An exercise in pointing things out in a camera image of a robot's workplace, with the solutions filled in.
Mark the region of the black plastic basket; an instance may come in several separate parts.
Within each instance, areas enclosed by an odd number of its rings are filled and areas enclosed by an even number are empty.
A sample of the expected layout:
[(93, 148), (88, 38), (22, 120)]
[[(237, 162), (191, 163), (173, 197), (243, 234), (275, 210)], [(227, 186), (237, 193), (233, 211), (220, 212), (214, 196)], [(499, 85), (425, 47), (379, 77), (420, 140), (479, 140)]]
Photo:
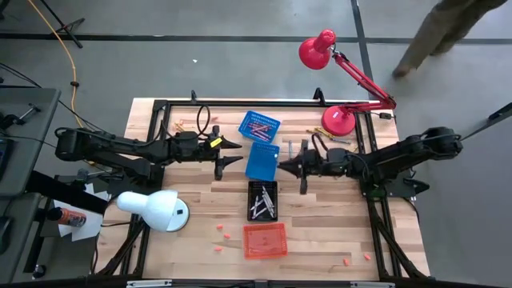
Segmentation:
[[(276, 216), (274, 218), (271, 217), (263, 199), (263, 186), (266, 188), (271, 201), (275, 206)], [(256, 196), (259, 196), (260, 205), (258, 206), (256, 218), (252, 219), (250, 216), (250, 208), (253, 206)], [(249, 181), (247, 194), (247, 220), (249, 222), (276, 222), (278, 220), (278, 184), (276, 182)]]

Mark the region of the black tripod stand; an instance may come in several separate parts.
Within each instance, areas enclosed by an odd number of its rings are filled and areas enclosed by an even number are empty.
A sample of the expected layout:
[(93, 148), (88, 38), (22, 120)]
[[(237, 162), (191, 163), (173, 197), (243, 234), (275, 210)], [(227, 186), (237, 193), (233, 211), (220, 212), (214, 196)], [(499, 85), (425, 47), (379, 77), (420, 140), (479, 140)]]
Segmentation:
[(56, 30), (57, 34), (65, 34), (69, 37), (69, 39), (79, 48), (83, 48), (83, 44), (77, 39), (74, 31), (80, 27), (81, 24), (86, 20), (85, 18), (78, 18), (75, 21), (64, 23), (63, 20), (54, 12), (54, 10), (50, 7), (50, 5), (46, 2), (46, 0), (39, 0), (44, 7), (50, 12), (53, 18), (58, 22), (60, 27)]

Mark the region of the grey side desk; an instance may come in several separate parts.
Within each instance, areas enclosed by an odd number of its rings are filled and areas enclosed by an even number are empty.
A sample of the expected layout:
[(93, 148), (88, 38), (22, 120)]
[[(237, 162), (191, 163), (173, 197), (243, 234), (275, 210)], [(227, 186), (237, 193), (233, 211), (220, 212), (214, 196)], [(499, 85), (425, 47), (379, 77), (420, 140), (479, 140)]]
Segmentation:
[(11, 199), (0, 199), (0, 217), (11, 218), (8, 247), (0, 254), (0, 284), (12, 282), (26, 260), (26, 246), (42, 196), (28, 193)]

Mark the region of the black computer mouse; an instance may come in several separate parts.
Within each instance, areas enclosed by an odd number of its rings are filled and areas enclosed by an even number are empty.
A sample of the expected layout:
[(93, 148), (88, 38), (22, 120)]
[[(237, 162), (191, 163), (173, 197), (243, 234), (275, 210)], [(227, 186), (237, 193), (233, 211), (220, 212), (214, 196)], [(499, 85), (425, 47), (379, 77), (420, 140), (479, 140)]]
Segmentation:
[(9, 247), (12, 222), (12, 218), (0, 216), (0, 254), (4, 254)]

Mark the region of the grey panel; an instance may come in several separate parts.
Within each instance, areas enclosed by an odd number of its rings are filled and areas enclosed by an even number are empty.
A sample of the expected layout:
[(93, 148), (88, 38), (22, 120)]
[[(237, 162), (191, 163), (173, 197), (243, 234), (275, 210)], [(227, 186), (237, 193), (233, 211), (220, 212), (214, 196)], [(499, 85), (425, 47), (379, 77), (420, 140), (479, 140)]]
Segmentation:
[(431, 274), (512, 288), (512, 102), (462, 140), (452, 160), (418, 168), (418, 196)]

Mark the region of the black clamp tool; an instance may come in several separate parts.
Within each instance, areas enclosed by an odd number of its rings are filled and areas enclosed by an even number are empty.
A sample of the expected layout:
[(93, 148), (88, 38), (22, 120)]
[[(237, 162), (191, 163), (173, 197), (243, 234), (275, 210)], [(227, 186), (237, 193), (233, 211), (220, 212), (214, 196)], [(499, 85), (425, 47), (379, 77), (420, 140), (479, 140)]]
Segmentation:
[(41, 111), (39, 107), (32, 103), (29, 104), (29, 107), (30, 108), (21, 116), (15, 114), (4, 115), (0, 113), (0, 130), (6, 130), (12, 125), (23, 126), (26, 124), (26, 120), (29, 116)]

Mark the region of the person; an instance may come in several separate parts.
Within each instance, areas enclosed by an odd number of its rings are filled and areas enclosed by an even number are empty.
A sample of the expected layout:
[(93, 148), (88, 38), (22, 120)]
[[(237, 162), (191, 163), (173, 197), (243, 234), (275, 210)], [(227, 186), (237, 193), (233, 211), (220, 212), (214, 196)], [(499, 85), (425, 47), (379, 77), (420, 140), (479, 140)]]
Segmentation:
[(508, 0), (440, 0), (424, 18), (406, 52), (393, 70), (402, 78), (420, 67), (428, 56), (448, 52), (489, 11)]

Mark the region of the red desk lamp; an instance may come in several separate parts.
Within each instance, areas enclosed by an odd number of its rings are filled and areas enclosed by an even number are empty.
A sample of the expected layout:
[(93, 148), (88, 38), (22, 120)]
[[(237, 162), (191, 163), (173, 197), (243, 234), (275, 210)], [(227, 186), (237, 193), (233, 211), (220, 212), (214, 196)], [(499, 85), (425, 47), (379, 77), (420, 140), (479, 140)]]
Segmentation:
[(317, 37), (308, 38), (298, 48), (302, 63), (312, 70), (325, 68), (330, 60), (340, 66), (357, 84), (374, 96), (378, 102), (348, 102), (327, 108), (321, 118), (322, 128), (334, 136), (350, 134), (356, 126), (356, 113), (371, 110), (393, 110), (396, 101), (375, 84), (342, 52), (336, 50), (336, 34), (330, 29), (323, 30)]

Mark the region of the orange plastic basket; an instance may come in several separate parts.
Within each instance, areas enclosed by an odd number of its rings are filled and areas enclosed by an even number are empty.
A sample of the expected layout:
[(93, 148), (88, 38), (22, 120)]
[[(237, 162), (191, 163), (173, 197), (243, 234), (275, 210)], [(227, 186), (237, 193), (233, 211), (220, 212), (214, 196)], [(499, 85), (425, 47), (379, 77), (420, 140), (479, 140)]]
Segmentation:
[(247, 260), (287, 256), (285, 225), (280, 222), (245, 225), (243, 227), (243, 250)]

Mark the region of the blue plastic basket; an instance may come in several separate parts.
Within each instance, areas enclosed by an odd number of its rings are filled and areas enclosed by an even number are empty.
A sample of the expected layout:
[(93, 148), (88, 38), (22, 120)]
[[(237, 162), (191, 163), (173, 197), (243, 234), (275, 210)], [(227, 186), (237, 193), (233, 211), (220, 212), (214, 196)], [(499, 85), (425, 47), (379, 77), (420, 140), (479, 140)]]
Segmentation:
[(251, 179), (272, 182), (275, 177), (280, 148), (254, 142), (250, 148), (245, 175)]
[[(271, 142), (264, 142), (262, 140), (258, 140), (256, 137), (252, 136), (251, 128), (248, 127), (250, 123), (258, 123), (261, 125), (266, 125), (270, 128), (268, 134), (270, 135)], [(271, 117), (268, 117), (264, 114), (257, 113), (255, 111), (249, 110), (246, 113), (246, 116), (242, 120), (238, 132), (249, 139), (255, 140), (257, 142), (264, 142), (264, 143), (272, 143), (274, 140), (275, 135), (277, 134), (278, 128), (280, 127), (281, 123), (279, 120), (273, 119)]]

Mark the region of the white desk lamp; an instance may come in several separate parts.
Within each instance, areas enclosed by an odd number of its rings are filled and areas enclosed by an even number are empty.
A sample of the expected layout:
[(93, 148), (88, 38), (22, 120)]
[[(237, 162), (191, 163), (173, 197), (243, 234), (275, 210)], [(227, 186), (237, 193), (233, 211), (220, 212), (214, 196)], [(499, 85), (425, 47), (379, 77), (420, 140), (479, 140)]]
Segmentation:
[(176, 190), (160, 190), (150, 195), (126, 191), (117, 197), (116, 206), (141, 216), (152, 230), (160, 232), (176, 232), (190, 217), (188, 205), (178, 197)]

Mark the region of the white paper sheets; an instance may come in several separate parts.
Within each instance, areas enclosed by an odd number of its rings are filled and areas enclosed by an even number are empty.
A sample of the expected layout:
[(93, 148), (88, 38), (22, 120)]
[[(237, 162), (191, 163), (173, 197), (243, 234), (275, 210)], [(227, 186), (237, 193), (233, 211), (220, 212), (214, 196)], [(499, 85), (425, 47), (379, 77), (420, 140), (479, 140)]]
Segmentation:
[(101, 214), (96, 214), (88, 210), (80, 209), (57, 200), (53, 200), (53, 203), (54, 207), (66, 208), (68, 210), (81, 212), (86, 216), (86, 222), (81, 227), (58, 224), (58, 231), (61, 237), (70, 234), (71, 241), (75, 242), (85, 238), (95, 237), (99, 233), (101, 229), (101, 222), (103, 220), (103, 216)]

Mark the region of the orange spray can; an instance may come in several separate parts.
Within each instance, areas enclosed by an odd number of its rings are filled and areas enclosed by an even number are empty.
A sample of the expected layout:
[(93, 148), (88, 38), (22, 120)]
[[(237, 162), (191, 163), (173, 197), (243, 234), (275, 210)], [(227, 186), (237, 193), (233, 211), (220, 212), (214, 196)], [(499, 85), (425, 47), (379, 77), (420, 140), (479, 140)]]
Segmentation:
[(56, 221), (60, 225), (72, 227), (82, 227), (86, 223), (86, 215), (84, 213), (62, 207), (48, 210), (46, 218), (50, 221)]

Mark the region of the black monitor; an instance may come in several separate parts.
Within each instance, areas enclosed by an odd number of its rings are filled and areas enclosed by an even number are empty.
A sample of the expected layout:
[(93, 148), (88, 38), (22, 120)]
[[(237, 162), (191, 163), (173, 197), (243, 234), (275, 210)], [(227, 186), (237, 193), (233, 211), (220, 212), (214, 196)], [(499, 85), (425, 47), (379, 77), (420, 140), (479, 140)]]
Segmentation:
[(14, 141), (8, 138), (0, 138), (0, 181), (8, 166)]

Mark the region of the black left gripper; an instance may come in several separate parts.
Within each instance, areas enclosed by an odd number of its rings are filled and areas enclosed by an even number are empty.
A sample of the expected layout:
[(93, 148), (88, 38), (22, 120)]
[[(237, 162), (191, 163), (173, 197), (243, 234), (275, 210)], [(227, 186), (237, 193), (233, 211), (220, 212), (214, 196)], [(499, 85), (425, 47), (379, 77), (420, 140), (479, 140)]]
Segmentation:
[(189, 162), (213, 162), (214, 163), (214, 179), (219, 181), (222, 179), (223, 167), (242, 160), (243, 156), (224, 156), (221, 160), (220, 142), (223, 149), (239, 149), (242, 145), (227, 140), (220, 135), (220, 127), (214, 125), (212, 131), (206, 136), (206, 140), (198, 140), (198, 144), (192, 149)]

